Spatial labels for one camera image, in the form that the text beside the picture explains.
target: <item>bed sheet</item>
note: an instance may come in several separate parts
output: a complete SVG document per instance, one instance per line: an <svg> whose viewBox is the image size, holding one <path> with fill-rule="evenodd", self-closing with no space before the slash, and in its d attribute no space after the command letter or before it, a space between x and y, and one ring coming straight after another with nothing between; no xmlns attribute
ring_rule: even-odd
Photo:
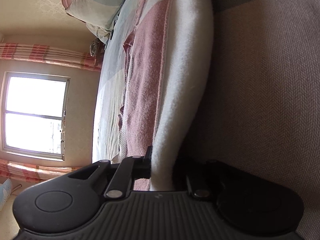
<svg viewBox="0 0 320 240"><path fill-rule="evenodd" d="M138 0L125 0L102 63L93 126L92 162L117 161L118 114L123 101L123 44L132 30Z"/></svg>

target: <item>white window frame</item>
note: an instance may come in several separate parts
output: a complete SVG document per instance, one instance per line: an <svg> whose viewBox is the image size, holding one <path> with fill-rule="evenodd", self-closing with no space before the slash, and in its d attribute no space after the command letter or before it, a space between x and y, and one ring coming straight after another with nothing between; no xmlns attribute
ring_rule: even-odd
<svg viewBox="0 0 320 240"><path fill-rule="evenodd" d="M6 104L7 104L9 80L11 77L35 78L35 79L44 79L44 80L66 82L66 88L65 88L64 99L63 99L63 108L62 108L62 113L61 113L62 117L39 115L39 114L26 114L26 113L20 113L20 112L7 111ZM16 155L27 156L27 157L50 159L50 160L56 159L56 160L64 161L65 118L66 118L66 106L67 106L67 99L68 99L69 82L70 82L70 77L64 77L64 76L54 76L54 75L34 74L34 73L21 73L21 72L5 72L4 86L3 86L3 92L2 92L3 98L2 98L2 105L1 105L1 112L2 112L2 115L1 115L2 116L2 118L1 118L2 119L1 120L1 127L2 127L2 130L1 130L2 131L1 151L11 153L11 154L16 154ZM61 120L61 153L57 154L57 153L31 151L31 150L25 150L25 149L20 149L20 148L11 147L9 145L6 145L6 139L5 139L5 114L6 113Z"/></svg>

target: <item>wallpaper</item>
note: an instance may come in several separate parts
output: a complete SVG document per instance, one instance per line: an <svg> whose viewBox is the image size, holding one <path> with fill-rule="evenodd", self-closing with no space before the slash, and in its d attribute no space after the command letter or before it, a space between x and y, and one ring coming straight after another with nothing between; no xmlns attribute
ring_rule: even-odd
<svg viewBox="0 0 320 240"><path fill-rule="evenodd" d="M93 39L84 23L65 13L61 0L0 0L0 33Z"/></svg>

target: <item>striped curtain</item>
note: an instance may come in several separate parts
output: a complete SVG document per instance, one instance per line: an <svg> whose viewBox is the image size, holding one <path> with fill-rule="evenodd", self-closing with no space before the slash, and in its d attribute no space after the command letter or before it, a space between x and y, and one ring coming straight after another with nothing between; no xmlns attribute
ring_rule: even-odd
<svg viewBox="0 0 320 240"><path fill-rule="evenodd" d="M55 168L16 163L0 159L0 177L39 183L67 174L79 168Z"/></svg>
<svg viewBox="0 0 320 240"><path fill-rule="evenodd" d="M100 62L96 66L95 57L89 53L20 43L0 43L0 59L40 62L91 71L101 71L102 65Z"/></svg>

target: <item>pillow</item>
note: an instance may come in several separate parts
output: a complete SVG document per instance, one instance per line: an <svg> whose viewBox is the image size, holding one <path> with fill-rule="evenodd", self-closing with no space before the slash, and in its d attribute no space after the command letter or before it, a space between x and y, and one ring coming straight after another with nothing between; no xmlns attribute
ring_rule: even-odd
<svg viewBox="0 0 320 240"><path fill-rule="evenodd" d="M124 0L73 0L66 12L81 21L111 31Z"/></svg>
<svg viewBox="0 0 320 240"><path fill-rule="evenodd" d="M108 30L100 28L98 26L94 26L90 23L86 23L85 26L87 26L88 30L92 32L97 38L99 38L100 41L102 41L104 44L107 44L110 36L110 32Z"/></svg>

